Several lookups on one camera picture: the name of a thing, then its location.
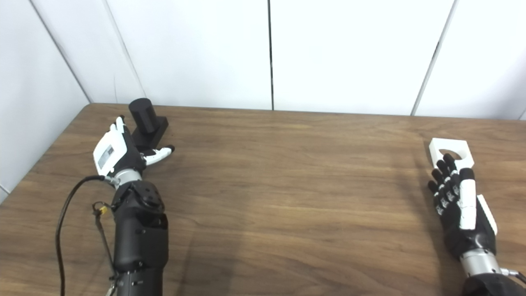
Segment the white plastic part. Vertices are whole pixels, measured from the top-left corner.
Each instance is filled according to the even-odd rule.
[[[457,204],[460,208],[459,228],[474,230],[477,225],[477,189],[475,180],[467,179],[460,182],[460,199]]]
[[[438,169],[437,161],[444,156],[440,152],[441,149],[453,151],[462,158],[461,160],[455,160],[455,165],[457,166],[458,171],[465,167],[472,168],[475,164],[473,156],[471,156],[471,151],[469,151],[468,142],[464,140],[441,139],[434,137],[429,144],[429,153],[431,154],[431,159],[433,160],[433,166],[435,169]]]
[[[154,149],[154,152],[154,155],[144,156],[144,160],[146,161],[147,166],[165,159],[171,154],[171,149],[168,147],[164,147],[159,150]]]
[[[128,148],[121,132],[115,126],[110,127],[93,150],[93,160],[99,175],[106,176],[117,162],[126,154]]]
[[[495,222],[495,218],[493,217],[493,214],[491,213],[490,207],[488,206],[486,199],[484,198],[482,194],[477,195],[477,199],[479,199],[480,206],[484,210],[484,213],[486,214],[486,217],[488,218],[488,222],[490,222],[493,232],[495,233],[495,235],[497,235],[497,232],[498,232],[497,223]]]

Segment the panel seam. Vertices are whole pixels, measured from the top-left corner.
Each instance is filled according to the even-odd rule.
[[[28,0],[28,1],[29,1],[29,3],[31,4],[31,7],[32,7],[33,10],[35,11],[36,15],[38,16],[38,19],[40,19],[40,22],[42,23],[42,25],[43,25],[44,28],[46,29],[47,34],[49,35],[49,37],[50,37],[51,40],[53,41],[53,44],[55,44],[55,47],[57,48],[58,52],[60,53],[60,56],[62,57],[62,59],[63,59],[64,62],[66,63],[66,65],[67,65],[69,71],[70,71],[71,74],[73,75],[73,78],[75,79],[75,81],[77,82],[78,86],[80,87],[80,90],[82,91],[82,93],[84,94],[84,96],[86,97],[86,99],[88,100],[88,104],[93,103],[92,98],[88,95],[88,93],[86,92],[86,90],[85,90],[84,87],[82,86],[82,83],[80,83],[80,80],[78,79],[77,75],[75,74],[75,71],[73,71],[73,68],[72,68],[71,64],[69,63],[68,59],[66,58],[66,54],[64,53],[64,50],[63,50],[62,47],[59,45],[58,41],[55,39],[55,37],[53,36],[53,34],[51,33],[51,31],[49,30],[49,27],[47,26],[46,22],[45,22],[44,19],[42,18],[40,12],[39,12],[38,9],[36,8],[35,3],[33,2],[33,0]]]
[[[126,57],[126,61],[128,62],[128,66],[131,68],[131,71],[133,73],[133,76],[136,80],[136,82],[139,84],[140,89],[143,92],[143,96],[146,96],[146,92],[144,90],[143,84],[140,81],[139,74],[137,73],[137,70],[135,69],[135,65],[133,64],[132,58],[129,54],[128,48],[126,47],[126,43],[124,42],[123,36],[120,33],[119,27],[117,25],[117,22],[115,21],[115,17],[113,16],[112,9],[109,7],[107,0],[102,0],[104,4],[104,9],[106,10],[106,13],[108,14],[109,21],[112,24],[113,30],[115,31],[115,34],[117,35],[117,39],[119,40],[120,48],[124,53],[124,56]]]
[[[274,110],[274,71],[272,68],[272,26],[270,24],[270,0],[267,0],[268,10],[268,49],[270,54],[270,99]]]
[[[7,193],[7,195],[11,194],[11,191],[5,189],[5,187],[3,185],[0,184],[0,190],[4,191],[5,193]]]
[[[413,109],[411,110],[411,116],[414,116],[416,114],[418,106],[420,105],[420,101],[422,100],[422,95],[424,94],[424,91],[426,90],[426,86],[429,81],[429,77],[431,77],[431,72],[433,72],[434,65],[438,59],[440,49],[442,48],[443,41],[446,37],[446,33],[448,32],[449,25],[451,24],[451,20],[453,19],[455,10],[457,9],[458,2],[459,0],[454,0],[453,4],[451,5],[451,9],[449,10],[448,18],[446,19],[446,23],[444,24],[442,33],[440,34],[440,37],[438,38],[437,46],[434,48],[433,56],[431,57],[431,61],[429,62],[429,66],[424,76],[424,79],[422,81],[422,85],[420,86],[420,90],[418,91],[417,98],[414,101]]]

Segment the white finger cover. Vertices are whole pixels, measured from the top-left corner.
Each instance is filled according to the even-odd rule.
[[[122,134],[124,133],[124,121],[122,117],[117,117],[115,119],[115,125],[117,125],[117,130]]]
[[[144,160],[146,161],[147,166],[159,162],[171,154],[171,149],[168,147],[164,147],[159,150],[153,150],[155,152],[154,155],[144,156]]]
[[[475,180],[466,179],[460,182],[459,227],[463,230],[474,230],[477,225],[477,189]]]

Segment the robotic arm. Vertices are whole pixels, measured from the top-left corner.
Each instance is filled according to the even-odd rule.
[[[107,176],[116,190],[109,207],[116,230],[111,262],[114,284],[108,294],[117,289],[118,296],[162,296],[163,268],[168,261],[168,220],[157,188],[143,181],[142,174],[147,166],[173,150],[173,146],[139,150],[120,116],[93,152],[99,175]],[[94,213],[98,218],[103,211],[94,208]]]
[[[463,296],[526,296],[525,289],[508,278],[524,276],[499,267],[495,255],[497,224],[484,196],[477,195],[474,172],[457,171],[450,154],[437,162],[428,187],[444,230],[448,251],[461,262],[467,279]]]

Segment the black cylinder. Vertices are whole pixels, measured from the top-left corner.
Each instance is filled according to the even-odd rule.
[[[149,99],[138,98],[130,103],[129,109],[141,133],[150,134],[159,128],[159,120]]]

